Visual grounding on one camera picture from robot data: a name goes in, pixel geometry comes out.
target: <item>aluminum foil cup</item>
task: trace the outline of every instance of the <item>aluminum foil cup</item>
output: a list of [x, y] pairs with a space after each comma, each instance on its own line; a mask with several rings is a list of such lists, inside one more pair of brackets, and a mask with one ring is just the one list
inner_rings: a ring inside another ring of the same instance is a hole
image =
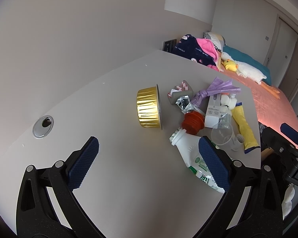
[[142, 127], [162, 129], [158, 85], [138, 91], [137, 110]]

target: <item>purple plastic bag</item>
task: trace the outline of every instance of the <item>purple plastic bag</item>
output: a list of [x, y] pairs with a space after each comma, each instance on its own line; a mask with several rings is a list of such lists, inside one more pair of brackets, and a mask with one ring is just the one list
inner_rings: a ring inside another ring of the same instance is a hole
[[208, 96], [213, 96], [218, 93], [239, 94], [240, 92], [241, 88], [233, 86], [232, 80], [224, 82], [216, 77], [206, 90], [202, 89], [194, 95], [191, 99], [191, 104], [200, 107], [202, 100]]

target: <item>yellow duck plush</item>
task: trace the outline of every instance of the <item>yellow duck plush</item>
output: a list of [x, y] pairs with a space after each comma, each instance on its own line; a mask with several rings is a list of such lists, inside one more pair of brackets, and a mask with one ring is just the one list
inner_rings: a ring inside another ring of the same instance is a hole
[[225, 69], [233, 71], [233, 72], [236, 72], [237, 68], [238, 68], [238, 65], [234, 61], [231, 61], [229, 59], [224, 61], [223, 65], [224, 65]]

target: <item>table surface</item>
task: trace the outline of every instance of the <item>table surface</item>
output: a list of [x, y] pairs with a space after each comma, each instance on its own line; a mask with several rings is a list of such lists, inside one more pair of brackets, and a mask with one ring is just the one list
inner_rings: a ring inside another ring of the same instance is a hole
[[[46, 113], [54, 118], [48, 136], [35, 139], [31, 126], [0, 159], [0, 215], [15, 231], [17, 198], [26, 167], [51, 167], [95, 136], [100, 143], [99, 154], [74, 194], [103, 234], [121, 238], [193, 237], [222, 194], [196, 178], [177, 147], [170, 144], [168, 139], [180, 126], [183, 114], [169, 103], [167, 93], [182, 80], [197, 92], [207, 88], [216, 76], [229, 79], [201, 64], [156, 51], [73, 93]], [[142, 128], [137, 118], [137, 91], [156, 84], [163, 130]], [[260, 142], [251, 90], [237, 81], [233, 84], [242, 89], [238, 102], [243, 103], [245, 118]], [[209, 131], [205, 128], [199, 135]], [[247, 167], [260, 168], [260, 149], [230, 156]], [[68, 225], [52, 189], [48, 191], [61, 223]], [[238, 222], [248, 193], [246, 188], [230, 226]]]

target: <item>cardboard box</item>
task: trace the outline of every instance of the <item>cardboard box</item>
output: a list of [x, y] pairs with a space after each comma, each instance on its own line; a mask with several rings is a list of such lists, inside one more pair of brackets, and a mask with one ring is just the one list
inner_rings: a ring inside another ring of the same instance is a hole
[[210, 96], [209, 103], [207, 105], [207, 111], [205, 113], [205, 127], [212, 128], [219, 122], [219, 119], [221, 118], [220, 106], [221, 94]]

